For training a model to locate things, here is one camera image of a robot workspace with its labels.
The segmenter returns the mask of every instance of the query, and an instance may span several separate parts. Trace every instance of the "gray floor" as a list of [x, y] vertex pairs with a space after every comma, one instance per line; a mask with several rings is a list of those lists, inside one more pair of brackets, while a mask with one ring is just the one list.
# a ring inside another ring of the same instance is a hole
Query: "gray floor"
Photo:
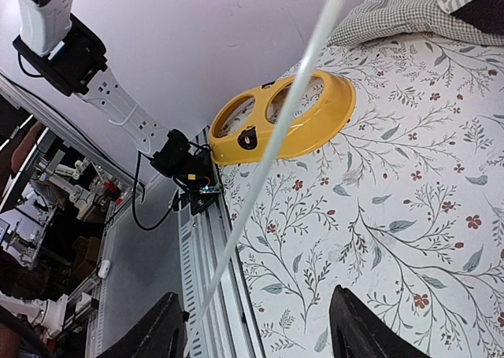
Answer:
[[[170, 179], [146, 195], [138, 206], [139, 219], [150, 226], [165, 213], [175, 186]], [[179, 237], [177, 215], [173, 213], [157, 230], [141, 231], [131, 209], [110, 231], [115, 234], [107, 280], [103, 351], [107, 350], [167, 292], [180, 295]]]

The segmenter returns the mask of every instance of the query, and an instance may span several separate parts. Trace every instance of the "yellow container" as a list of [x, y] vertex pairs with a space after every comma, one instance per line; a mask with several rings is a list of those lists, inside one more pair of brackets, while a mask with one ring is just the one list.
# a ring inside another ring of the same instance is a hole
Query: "yellow container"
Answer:
[[[324, 83], [322, 94], [310, 110], [292, 122], [280, 149], [279, 159], [301, 156], [320, 148], [347, 124], [354, 111], [355, 88], [350, 81], [318, 70], [313, 78], [321, 79]], [[216, 164], [251, 163], [262, 159], [275, 128], [275, 124], [268, 121], [268, 108], [282, 90], [292, 85], [294, 79], [292, 76], [247, 90], [228, 102], [210, 128], [209, 140]], [[250, 98], [254, 98], [254, 109], [246, 122], [238, 131], [219, 137], [229, 117]]]

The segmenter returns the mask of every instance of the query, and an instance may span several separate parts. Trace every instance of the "gray leaf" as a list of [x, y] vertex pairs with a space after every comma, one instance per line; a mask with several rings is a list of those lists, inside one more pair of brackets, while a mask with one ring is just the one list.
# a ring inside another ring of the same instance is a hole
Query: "gray leaf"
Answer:
[[435, 289], [445, 289], [447, 287], [440, 280], [433, 278], [433, 277], [429, 277], [428, 275], [422, 275], [422, 278], [424, 279], [424, 281], [426, 283], [428, 283], [429, 285], [431, 285]]
[[443, 62], [444, 62], [444, 60], [445, 60], [446, 58], [447, 58], [447, 55], [446, 55], [446, 54], [444, 53], [444, 51], [443, 51], [443, 53], [442, 53], [442, 54], [441, 54], [441, 55], [440, 55], [440, 56], [439, 56], [439, 57], [435, 60], [435, 62], [434, 62], [434, 66], [436, 66], [436, 65], [440, 65], [441, 63], [443, 63]]
[[397, 152], [399, 152], [401, 155], [403, 155], [406, 159], [408, 159], [408, 160], [410, 159], [410, 158], [408, 157], [408, 155], [406, 155], [406, 152], [404, 152], [404, 150], [403, 150], [402, 148], [400, 148], [400, 147], [395, 147], [395, 150], [396, 150]]
[[458, 52], [459, 53], [468, 53], [469, 51], [472, 51], [474, 49], [474, 46], [470, 46], [470, 47], [463, 47], [461, 48]]
[[372, 200], [371, 200], [371, 203], [373, 203], [374, 205], [381, 205], [382, 203], [384, 203], [388, 198], [391, 197], [392, 194], [388, 194], [388, 195], [384, 195], [383, 197], [374, 197]]
[[268, 242], [266, 241], [265, 238], [263, 238], [262, 236], [258, 236], [258, 241], [262, 244], [262, 245], [266, 245], [266, 246], [269, 246]]
[[375, 259], [372, 261], [371, 270], [374, 269], [381, 262], [381, 249], [379, 246], [375, 247]]
[[488, 182], [487, 175], [481, 175], [480, 177], [465, 177], [472, 185], [486, 185]]
[[305, 163], [303, 163], [302, 161], [297, 161], [296, 162], [296, 166], [297, 167], [300, 167], [300, 168], [304, 168], [305, 170], [308, 171], [308, 165], [306, 165]]
[[341, 195], [343, 197], [349, 197], [350, 195], [347, 193], [345, 188], [341, 185], [336, 185], [332, 188], [332, 191], [334, 191], [336, 194]]
[[346, 171], [348, 172], [350, 170], [350, 168], [352, 168], [352, 152], [348, 151], [348, 153], [346, 154]]
[[299, 261], [301, 261], [301, 256], [302, 253], [300, 253], [299, 256], [294, 258], [294, 262], [292, 263], [292, 270], [294, 270], [294, 273], [297, 273], [299, 270]]
[[275, 295], [278, 295], [279, 293], [282, 292], [282, 289], [284, 286], [281, 283], [275, 283], [273, 285], [268, 285], [266, 287], [263, 287], [262, 290], [266, 291], [267, 293], [273, 293]]
[[327, 344], [328, 344], [328, 329], [325, 328], [325, 331], [322, 332], [320, 336], [318, 336], [317, 343], [315, 344], [313, 350], [315, 350], [315, 352], [322, 352]]
[[381, 135], [381, 138], [382, 138], [383, 140], [388, 140], [388, 139], [390, 139], [390, 138], [391, 138], [392, 136], [394, 136], [394, 134], [397, 132], [397, 130], [399, 129], [399, 126], [400, 126], [400, 125], [398, 124], [396, 127], [393, 127], [393, 128], [391, 128], [389, 131], [384, 132], [384, 134], [383, 134], [383, 135]]
[[462, 270], [463, 271], [467, 271], [468, 273], [470, 273], [471, 271], [473, 271], [474, 269], [476, 269], [478, 267], [478, 265], [480, 264], [481, 253], [483, 253], [483, 246], [481, 246], [481, 249], [478, 250], [477, 252], [475, 252], [471, 256], [471, 258], [469, 258], [469, 261], [467, 261], [465, 263], [465, 265], [462, 266]]
[[417, 221], [414, 220], [413, 222], [410, 222], [408, 220], [396, 220], [395, 222], [392, 222], [389, 224], [389, 228], [393, 234], [396, 232], [400, 232], [405, 230], [406, 228], [410, 228], [413, 226]]

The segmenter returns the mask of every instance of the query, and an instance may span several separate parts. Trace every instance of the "red flower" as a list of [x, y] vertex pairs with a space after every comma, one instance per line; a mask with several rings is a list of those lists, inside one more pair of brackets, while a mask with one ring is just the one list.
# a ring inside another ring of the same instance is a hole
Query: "red flower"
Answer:
[[295, 185], [292, 187], [292, 189], [298, 191], [302, 189], [302, 181], [300, 179], [296, 179]]
[[266, 232], [269, 234], [274, 234], [276, 232], [276, 225], [273, 223], [268, 225], [268, 228], [266, 228]]
[[457, 164], [457, 166], [454, 168], [454, 171], [456, 171], [457, 173], [460, 173], [464, 170], [465, 168], [462, 167], [460, 164]]
[[420, 175], [420, 171], [416, 171], [415, 173], [412, 173], [411, 177], [413, 177], [413, 181], [417, 181], [418, 179], [422, 179], [422, 176]]
[[468, 228], [474, 228], [475, 230], [477, 230], [481, 225], [481, 220], [480, 220], [479, 215], [468, 216], [467, 218], [465, 218], [465, 221], [467, 222]]
[[420, 307], [420, 308], [424, 309], [429, 304], [426, 293], [422, 296], [416, 294], [413, 297], [413, 299], [415, 301], [415, 307]]
[[443, 202], [443, 205], [441, 208], [443, 209], [444, 212], [449, 212], [450, 210], [453, 210], [455, 207], [455, 204], [451, 203], [450, 201], [448, 202]]

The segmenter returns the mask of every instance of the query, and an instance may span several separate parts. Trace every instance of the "brown box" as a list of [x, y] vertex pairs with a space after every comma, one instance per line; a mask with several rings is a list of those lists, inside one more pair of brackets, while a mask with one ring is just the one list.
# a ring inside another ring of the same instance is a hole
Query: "brown box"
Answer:
[[72, 248], [77, 252], [76, 260], [73, 264], [72, 276], [82, 282], [96, 268], [100, 245], [99, 238], [80, 237], [73, 243]]

